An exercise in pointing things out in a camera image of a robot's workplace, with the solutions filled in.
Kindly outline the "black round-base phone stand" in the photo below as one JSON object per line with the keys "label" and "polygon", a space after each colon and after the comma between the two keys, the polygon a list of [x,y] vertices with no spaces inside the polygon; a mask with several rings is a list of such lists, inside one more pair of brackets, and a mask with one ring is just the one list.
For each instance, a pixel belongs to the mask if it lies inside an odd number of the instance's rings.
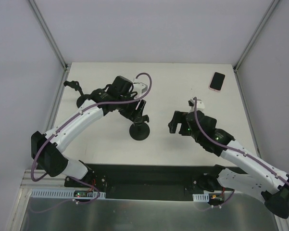
{"label": "black round-base phone stand", "polygon": [[148,115],[143,115],[136,118],[129,128],[129,135],[136,141],[143,141],[148,138],[150,134],[150,127],[148,125],[150,119]]}

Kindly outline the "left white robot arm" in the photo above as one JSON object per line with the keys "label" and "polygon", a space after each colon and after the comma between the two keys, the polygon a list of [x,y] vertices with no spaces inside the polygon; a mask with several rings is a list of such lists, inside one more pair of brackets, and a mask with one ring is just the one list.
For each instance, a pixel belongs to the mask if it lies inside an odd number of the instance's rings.
{"label": "left white robot arm", "polygon": [[120,115],[132,122],[129,128],[131,138],[143,141],[148,138],[149,117],[143,114],[152,84],[131,82],[123,76],[117,76],[113,83],[91,94],[81,94],[77,100],[78,109],[64,122],[45,133],[36,131],[31,136],[31,179],[35,178],[34,170],[40,166],[44,176],[56,177],[60,174],[76,181],[81,187],[95,188],[95,176],[84,162],[70,159],[63,155],[67,146],[88,126],[103,118],[108,113],[118,111]]}

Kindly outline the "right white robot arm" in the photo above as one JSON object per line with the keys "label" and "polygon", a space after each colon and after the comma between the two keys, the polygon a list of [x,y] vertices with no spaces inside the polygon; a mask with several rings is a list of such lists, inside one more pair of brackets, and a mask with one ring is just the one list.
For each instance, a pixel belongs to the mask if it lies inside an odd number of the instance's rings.
{"label": "right white robot arm", "polygon": [[215,118],[206,116],[201,111],[175,111],[168,124],[170,133],[174,134],[180,125],[180,135],[191,136],[205,151],[244,171],[244,174],[239,174],[227,167],[216,165],[213,173],[198,181],[199,186],[211,192],[220,187],[237,190],[264,203],[274,215],[287,219],[289,173],[252,155],[231,134],[216,128],[216,123]]}

